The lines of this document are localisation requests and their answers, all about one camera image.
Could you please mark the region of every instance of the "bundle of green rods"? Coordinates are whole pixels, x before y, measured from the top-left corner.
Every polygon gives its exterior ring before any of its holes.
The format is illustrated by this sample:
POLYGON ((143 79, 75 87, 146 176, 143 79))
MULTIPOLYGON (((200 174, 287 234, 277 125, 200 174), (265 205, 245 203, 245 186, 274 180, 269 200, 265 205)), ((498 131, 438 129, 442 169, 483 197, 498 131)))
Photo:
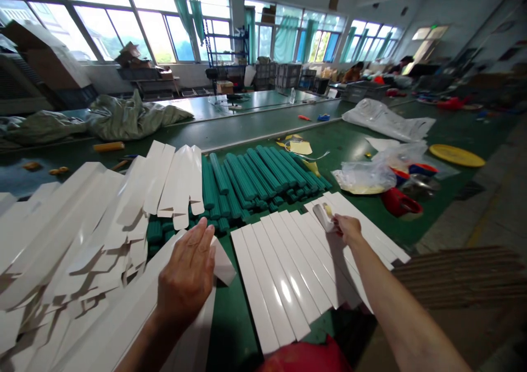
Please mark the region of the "bundle of green rods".
MULTIPOLYGON (((227 233, 254 213, 276 212, 284 202, 304 201, 332 187, 295 154, 260 145, 243 155, 227 153, 223 163, 215 153, 208 159, 202 155, 201 172, 205 212, 195 216, 189 206, 188 228, 206 217, 215 226, 216 235, 227 233)), ((149 257, 174 234, 171 218, 151 216, 147 229, 149 257)))

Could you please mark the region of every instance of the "bottle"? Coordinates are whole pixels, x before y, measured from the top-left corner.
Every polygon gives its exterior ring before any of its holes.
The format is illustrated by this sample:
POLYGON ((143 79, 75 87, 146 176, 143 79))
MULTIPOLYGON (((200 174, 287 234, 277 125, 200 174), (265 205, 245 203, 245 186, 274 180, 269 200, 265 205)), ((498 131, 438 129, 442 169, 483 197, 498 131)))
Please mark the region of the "bottle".
POLYGON ((294 104, 296 99, 296 92, 294 88, 291 88, 291 95, 289 95, 289 104, 294 104))

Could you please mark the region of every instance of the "right hand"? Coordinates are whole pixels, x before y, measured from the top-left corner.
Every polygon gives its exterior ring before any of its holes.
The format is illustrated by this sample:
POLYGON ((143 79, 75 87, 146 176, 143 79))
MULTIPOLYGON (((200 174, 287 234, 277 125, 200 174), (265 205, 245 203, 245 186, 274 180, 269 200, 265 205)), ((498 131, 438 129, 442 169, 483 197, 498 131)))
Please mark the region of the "right hand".
POLYGON ((336 214, 333 216, 333 222, 338 225, 339 233, 348 245, 362 238, 361 222, 357 218, 336 214))

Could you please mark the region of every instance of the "hand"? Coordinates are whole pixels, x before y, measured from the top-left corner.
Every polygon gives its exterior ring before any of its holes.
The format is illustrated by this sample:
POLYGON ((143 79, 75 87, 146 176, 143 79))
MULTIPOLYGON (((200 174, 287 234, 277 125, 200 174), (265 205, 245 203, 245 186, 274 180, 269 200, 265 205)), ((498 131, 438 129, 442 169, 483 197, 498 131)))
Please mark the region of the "hand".
POLYGON ((212 290, 215 247, 214 226, 207 219, 189 230, 174 246, 159 274, 156 320, 183 333, 196 319, 212 290))
POLYGON ((357 218, 336 214, 333 216, 333 222, 338 225, 338 233, 348 245, 362 238, 361 222, 357 218))

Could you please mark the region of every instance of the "left hand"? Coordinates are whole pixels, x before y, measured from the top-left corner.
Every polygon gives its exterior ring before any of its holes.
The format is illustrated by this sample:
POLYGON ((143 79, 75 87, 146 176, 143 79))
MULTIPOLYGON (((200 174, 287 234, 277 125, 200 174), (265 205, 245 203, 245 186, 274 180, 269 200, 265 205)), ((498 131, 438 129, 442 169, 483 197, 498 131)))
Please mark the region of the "left hand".
POLYGON ((214 226, 202 218, 174 246, 172 256, 159 274, 160 324, 186 330, 196 319, 212 290, 215 247, 210 247, 214 226))

